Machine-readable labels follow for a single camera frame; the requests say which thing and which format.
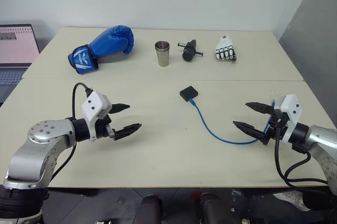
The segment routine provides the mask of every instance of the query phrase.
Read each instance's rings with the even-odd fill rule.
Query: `white table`
[[[0,108],[0,174],[5,174],[15,151],[25,142],[31,125],[71,115],[71,91],[76,79],[23,79]],[[276,172],[271,140],[230,145],[212,138],[196,109],[179,91],[194,86],[195,101],[209,127],[232,141],[248,141],[233,120],[263,129],[268,116],[249,109],[250,101],[269,103],[285,94],[296,94],[303,106],[300,123],[334,128],[309,87],[302,81],[146,81],[83,80],[114,103],[131,108],[113,116],[113,127],[132,123],[143,126],[119,141],[100,139],[81,142],[71,162],[52,181],[51,187],[278,187],[285,186]],[[79,89],[77,117],[85,100]],[[58,164],[68,156],[64,152]],[[303,155],[281,145],[283,171]],[[324,179],[314,160],[294,171],[294,177]]]
[[[139,80],[283,80],[302,81],[300,73],[283,51],[272,32],[175,31],[133,29],[135,46],[132,53],[104,57],[99,70],[79,75],[70,66],[67,56],[76,47],[90,43],[103,28],[64,27],[42,51],[24,78],[107,79],[113,82]],[[237,61],[215,59],[214,48],[220,37],[231,37]],[[183,48],[177,43],[197,40],[192,62],[182,59]],[[159,40],[170,43],[170,64],[160,67],[154,49]]]

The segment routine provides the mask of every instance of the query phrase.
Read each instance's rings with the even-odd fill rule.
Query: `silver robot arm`
[[[119,131],[111,129],[108,114],[130,106],[111,104],[105,95],[87,87],[86,92],[82,119],[46,120],[29,129],[26,142],[11,159],[0,186],[0,224],[40,222],[47,187],[56,175],[57,158],[65,149],[84,140],[118,140],[140,128],[141,124],[132,124]]]
[[[309,153],[320,164],[332,194],[337,195],[336,131],[298,123],[302,107],[293,94],[280,98],[275,106],[257,102],[246,105],[257,112],[270,114],[269,128],[266,133],[263,133],[249,124],[233,121],[237,128],[259,139],[265,145],[270,138],[278,139],[284,143],[290,143],[293,150],[299,153]]]
[[[337,132],[313,125],[303,145],[320,164],[332,194],[337,195]]]

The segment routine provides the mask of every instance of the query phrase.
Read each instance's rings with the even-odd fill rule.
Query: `small black box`
[[[195,90],[192,86],[187,87],[185,90],[180,92],[180,96],[187,102],[189,99],[195,98],[198,96],[198,91]]]

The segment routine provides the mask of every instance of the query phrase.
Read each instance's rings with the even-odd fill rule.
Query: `stainless steel cup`
[[[158,41],[154,47],[157,51],[158,63],[161,67],[166,67],[169,64],[170,44],[166,41]]]

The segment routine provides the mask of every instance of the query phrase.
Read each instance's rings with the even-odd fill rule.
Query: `boxing glove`
[[[68,55],[70,65],[78,74],[98,69],[97,58],[121,52],[128,54],[133,48],[133,33],[130,27],[118,25],[101,33],[89,45],[79,46]]]

